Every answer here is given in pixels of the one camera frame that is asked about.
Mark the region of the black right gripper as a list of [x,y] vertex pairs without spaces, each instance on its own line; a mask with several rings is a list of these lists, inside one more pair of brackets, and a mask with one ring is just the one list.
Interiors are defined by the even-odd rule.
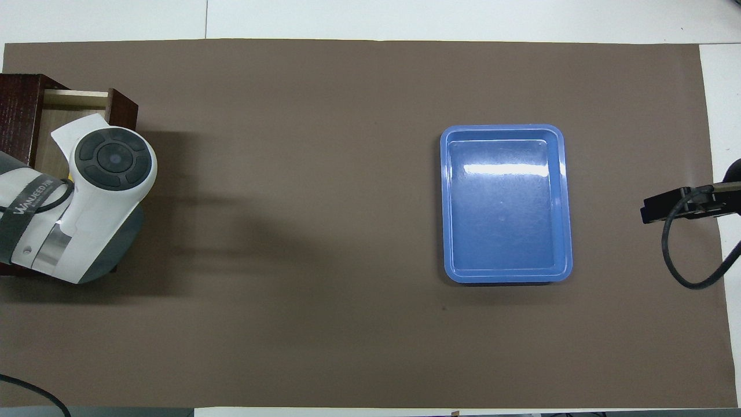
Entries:
[[640,208],[643,224],[664,221],[674,208],[675,218],[694,220],[740,213],[739,185],[706,185],[691,188],[677,201],[677,188],[643,200]]

